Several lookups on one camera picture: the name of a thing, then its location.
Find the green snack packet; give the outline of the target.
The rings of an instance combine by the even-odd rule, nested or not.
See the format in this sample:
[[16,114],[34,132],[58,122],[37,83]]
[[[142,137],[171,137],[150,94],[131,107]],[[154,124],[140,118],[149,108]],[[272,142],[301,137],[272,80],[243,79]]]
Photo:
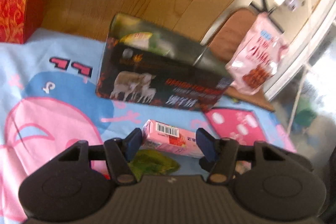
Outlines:
[[180,169],[180,164],[171,157],[152,149],[139,150],[134,159],[128,163],[137,181],[143,175],[169,175]]

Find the pink snack box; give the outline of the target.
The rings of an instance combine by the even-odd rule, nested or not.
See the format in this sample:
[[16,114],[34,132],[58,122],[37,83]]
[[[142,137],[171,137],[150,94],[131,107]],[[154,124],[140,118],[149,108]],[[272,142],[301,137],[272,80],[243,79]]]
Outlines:
[[193,158],[203,157],[194,132],[148,120],[142,128],[143,146],[161,152]]

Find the black sheep print box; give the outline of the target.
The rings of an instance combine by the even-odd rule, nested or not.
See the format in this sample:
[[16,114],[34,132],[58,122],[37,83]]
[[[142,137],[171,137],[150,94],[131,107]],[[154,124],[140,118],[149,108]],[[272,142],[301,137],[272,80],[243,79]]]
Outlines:
[[202,111],[233,79],[208,47],[118,13],[109,26],[96,94],[101,98]]

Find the peppa pig bed sheet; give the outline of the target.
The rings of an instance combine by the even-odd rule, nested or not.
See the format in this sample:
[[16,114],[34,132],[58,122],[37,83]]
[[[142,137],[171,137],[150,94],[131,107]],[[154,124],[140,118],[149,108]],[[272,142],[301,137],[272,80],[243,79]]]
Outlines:
[[[65,158],[47,178],[49,191],[76,192],[85,176],[108,195],[104,142],[124,139],[148,120],[241,145],[267,141],[288,151],[294,145],[274,115],[222,96],[208,110],[195,111],[101,98],[96,94],[106,43],[37,30],[24,44],[1,44],[1,223],[26,220],[18,193],[28,176],[57,155]],[[207,173],[199,159],[161,152],[180,164],[165,175]]]

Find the pink snack bag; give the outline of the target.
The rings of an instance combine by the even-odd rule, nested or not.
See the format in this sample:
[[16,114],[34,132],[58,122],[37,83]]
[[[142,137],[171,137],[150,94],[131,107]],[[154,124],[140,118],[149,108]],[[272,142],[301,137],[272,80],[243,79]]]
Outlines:
[[276,74],[288,48],[289,44],[268,14],[259,14],[226,64],[234,79],[231,86],[249,96],[256,94]]

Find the brown chair cushion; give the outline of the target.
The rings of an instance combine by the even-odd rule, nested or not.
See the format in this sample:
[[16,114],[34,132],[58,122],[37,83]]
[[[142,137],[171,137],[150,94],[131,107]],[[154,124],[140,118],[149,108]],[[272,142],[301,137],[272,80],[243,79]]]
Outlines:
[[[256,18],[256,12],[245,7],[230,12],[210,38],[208,46],[213,54],[224,63],[230,61]],[[224,94],[274,112],[274,107],[265,98],[262,91],[250,96],[229,87]]]

